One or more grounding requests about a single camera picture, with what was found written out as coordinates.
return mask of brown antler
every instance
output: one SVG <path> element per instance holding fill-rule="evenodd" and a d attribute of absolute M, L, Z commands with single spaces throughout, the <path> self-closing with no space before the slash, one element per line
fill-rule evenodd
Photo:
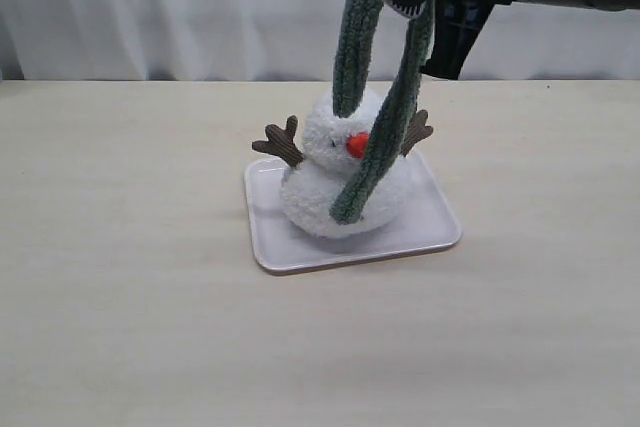
<path fill-rule="evenodd" d="M 298 118 L 295 115 L 287 119 L 284 130 L 275 124 L 269 124 L 264 129 L 268 140 L 256 140 L 251 144 L 251 148 L 256 152 L 280 157 L 289 166 L 297 167 L 304 160 L 304 155 L 293 141 L 296 130 Z"/>
<path fill-rule="evenodd" d="M 418 142 L 433 134 L 433 127 L 426 125 L 428 118 L 429 114 L 426 110 L 420 110 L 413 114 L 413 117 L 411 117 L 409 121 L 409 127 L 407 127 L 404 141 L 402 142 L 402 148 L 400 149 L 402 155 L 407 156 Z"/>

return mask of white curtain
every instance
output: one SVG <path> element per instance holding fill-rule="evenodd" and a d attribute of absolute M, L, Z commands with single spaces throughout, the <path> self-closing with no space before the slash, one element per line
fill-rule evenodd
<path fill-rule="evenodd" d="M 329 80 L 344 0 L 0 0 L 4 77 Z M 640 78 L 640 14 L 498 8 L 463 78 Z M 381 19 L 372 79 L 405 21 Z"/>

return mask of orange nose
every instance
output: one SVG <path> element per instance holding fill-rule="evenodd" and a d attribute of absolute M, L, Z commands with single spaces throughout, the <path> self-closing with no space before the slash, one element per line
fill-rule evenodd
<path fill-rule="evenodd" d="M 347 152 L 353 155 L 356 159 L 364 157 L 364 151 L 367 148 L 367 142 L 369 141 L 369 134 L 367 132 L 360 132 L 359 134 L 352 135 L 347 140 Z"/>

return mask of white plastic tray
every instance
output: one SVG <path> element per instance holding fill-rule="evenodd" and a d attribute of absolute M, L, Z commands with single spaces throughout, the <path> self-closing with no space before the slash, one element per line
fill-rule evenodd
<path fill-rule="evenodd" d="M 340 240 L 315 238 L 282 213 L 279 188 L 284 162 L 266 158 L 251 163 L 245 189 L 258 264 L 272 274 L 292 274 L 453 247 L 462 229 L 451 205 L 420 152 L 412 152 L 408 160 L 415 184 L 409 208 L 381 229 Z"/>

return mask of stuffed snowman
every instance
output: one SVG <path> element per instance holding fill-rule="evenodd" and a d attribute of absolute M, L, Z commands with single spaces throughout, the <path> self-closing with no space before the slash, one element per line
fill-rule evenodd
<path fill-rule="evenodd" d="M 252 144 L 255 151 L 278 156 L 287 163 L 280 199 L 284 214 L 293 224 L 316 237 L 339 239 L 378 229 L 407 207 L 413 182 L 406 156 L 416 143 L 433 133 L 433 128 L 425 125 L 428 114 L 424 110 L 411 119 L 401 155 L 376 185 L 360 220 L 343 225 L 330 215 L 337 196 L 360 167 L 382 103 L 383 99 L 367 87 L 355 112 L 339 118 L 333 113 L 332 95 L 328 92 L 306 119 L 303 151 L 294 143 L 298 126 L 295 116 L 287 119 L 285 129 L 267 126 L 268 140 Z"/>

